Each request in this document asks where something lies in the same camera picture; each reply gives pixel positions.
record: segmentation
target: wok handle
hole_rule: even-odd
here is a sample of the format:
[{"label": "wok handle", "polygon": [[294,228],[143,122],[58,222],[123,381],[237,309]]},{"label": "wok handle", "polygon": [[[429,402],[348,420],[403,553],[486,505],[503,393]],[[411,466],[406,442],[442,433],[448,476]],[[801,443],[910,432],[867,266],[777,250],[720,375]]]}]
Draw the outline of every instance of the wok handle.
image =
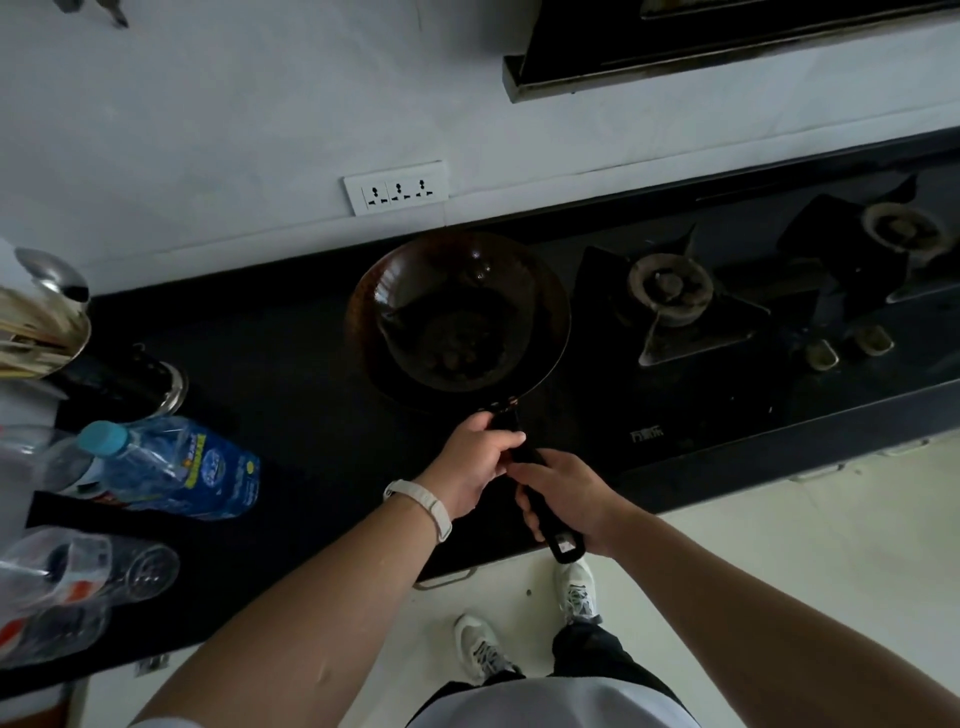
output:
[{"label": "wok handle", "polygon": [[[516,414],[516,408],[510,408],[497,412],[493,415],[490,423],[490,429],[509,429],[514,432],[520,429],[520,419]],[[515,463],[534,463],[536,465],[546,465],[543,456],[532,446],[523,443],[519,448],[510,450]],[[561,564],[572,564],[584,554],[587,553],[587,546],[584,543],[584,535],[575,531],[566,523],[560,520],[556,513],[547,505],[546,499],[533,488],[527,488],[527,497],[530,499],[530,507],[540,519],[540,533],[546,539],[546,543],[553,552],[553,557]]]}]

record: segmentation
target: power socket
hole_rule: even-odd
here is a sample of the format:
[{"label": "power socket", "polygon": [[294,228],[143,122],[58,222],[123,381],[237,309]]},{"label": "power socket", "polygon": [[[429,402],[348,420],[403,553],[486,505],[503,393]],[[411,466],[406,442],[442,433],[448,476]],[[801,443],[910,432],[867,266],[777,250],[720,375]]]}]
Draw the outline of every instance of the power socket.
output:
[{"label": "power socket", "polygon": [[344,187],[354,215],[371,215],[450,199],[446,164],[442,161],[344,177]]}]

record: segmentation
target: hand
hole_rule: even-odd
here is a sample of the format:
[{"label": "hand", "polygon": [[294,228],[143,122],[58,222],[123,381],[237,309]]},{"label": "hand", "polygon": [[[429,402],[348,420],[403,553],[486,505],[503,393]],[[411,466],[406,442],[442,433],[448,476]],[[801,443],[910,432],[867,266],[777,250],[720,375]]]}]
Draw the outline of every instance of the hand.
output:
[{"label": "hand", "polygon": [[490,429],[493,414],[477,412],[460,424],[443,451],[414,479],[446,508],[451,519],[472,511],[487,483],[506,472],[506,450],[523,444],[523,432]]},{"label": "hand", "polygon": [[524,486],[541,493],[561,521],[584,534],[590,552],[609,556],[605,537],[610,536],[611,526],[620,514],[636,507],[576,455],[546,448],[541,448],[540,454],[547,467],[533,463],[507,465],[507,475],[517,483],[516,504],[534,537],[543,541],[540,519],[530,508]]}]

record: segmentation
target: burner cap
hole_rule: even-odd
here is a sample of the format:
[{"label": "burner cap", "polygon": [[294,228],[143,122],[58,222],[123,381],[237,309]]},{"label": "burner cap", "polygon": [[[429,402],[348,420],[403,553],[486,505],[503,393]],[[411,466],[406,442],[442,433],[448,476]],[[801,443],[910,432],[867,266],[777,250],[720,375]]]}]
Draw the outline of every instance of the burner cap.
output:
[{"label": "burner cap", "polygon": [[634,263],[627,287],[666,327],[692,324],[713,298],[713,281],[703,266],[670,253],[653,253]]},{"label": "burner cap", "polygon": [[870,205],[861,218],[863,230],[880,245],[898,253],[908,253],[921,263],[947,253],[955,244],[943,225],[906,205],[879,203]]}]

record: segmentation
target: sneaker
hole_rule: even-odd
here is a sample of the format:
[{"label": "sneaker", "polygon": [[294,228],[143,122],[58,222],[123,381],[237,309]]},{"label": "sneaker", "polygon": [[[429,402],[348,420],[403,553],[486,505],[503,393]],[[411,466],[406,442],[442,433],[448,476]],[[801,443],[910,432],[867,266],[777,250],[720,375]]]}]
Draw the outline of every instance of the sneaker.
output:
[{"label": "sneaker", "polygon": [[473,615],[462,615],[453,625],[457,655],[467,673],[477,682],[484,682],[498,672],[520,672],[500,648],[500,642],[489,624]]},{"label": "sneaker", "polygon": [[556,571],[557,598],[567,624],[585,621],[599,624],[597,587],[593,572],[585,559],[572,564],[559,564]]}]

